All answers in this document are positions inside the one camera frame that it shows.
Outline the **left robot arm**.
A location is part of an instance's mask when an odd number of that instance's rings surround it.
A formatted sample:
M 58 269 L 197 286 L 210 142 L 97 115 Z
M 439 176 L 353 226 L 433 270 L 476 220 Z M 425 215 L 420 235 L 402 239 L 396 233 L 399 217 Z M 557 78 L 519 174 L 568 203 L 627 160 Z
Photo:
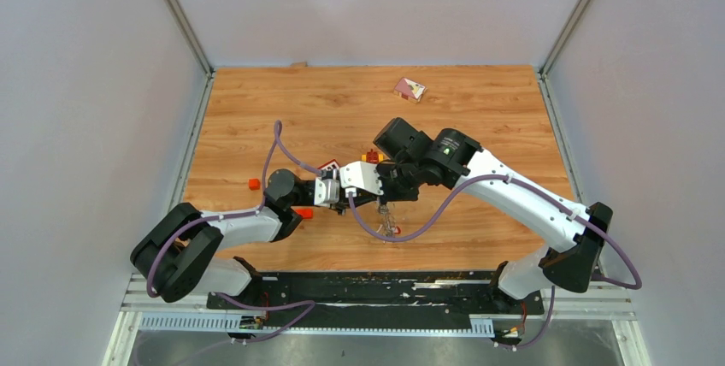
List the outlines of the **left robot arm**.
M 222 292 L 250 309 L 262 297 L 255 270 L 241 258 L 220 259 L 216 252 L 288 238 L 303 220 L 298 206 L 344 210 L 347 196 L 369 203 L 382 194 L 380 175 L 365 162 L 313 180 L 278 169 L 269 176 L 259 207 L 214 212 L 177 204 L 134 247 L 130 262 L 147 280 L 149 294 L 167 303 L 190 293 Z

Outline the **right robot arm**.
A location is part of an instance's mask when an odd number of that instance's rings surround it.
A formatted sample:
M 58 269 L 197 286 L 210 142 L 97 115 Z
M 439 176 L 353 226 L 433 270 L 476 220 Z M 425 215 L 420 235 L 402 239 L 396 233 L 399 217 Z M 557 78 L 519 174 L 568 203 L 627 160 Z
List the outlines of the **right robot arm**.
M 545 241 L 528 256 L 499 266 L 488 289 L 495 310 L 510 312 L 531 292 L 547 286 L 587 291 L 604 248 L 601 235 L 613 217 L 608 205 L 585 206 L 562 198 L 456 129 L 444 128 L 432 139 L 398 117 L 379 132 L 374 144 L 391 159 L 379 167 L 387 199 L 409 200 L 420 186 L 444 186 L 452 194 L 467 193 L 485 201 Z

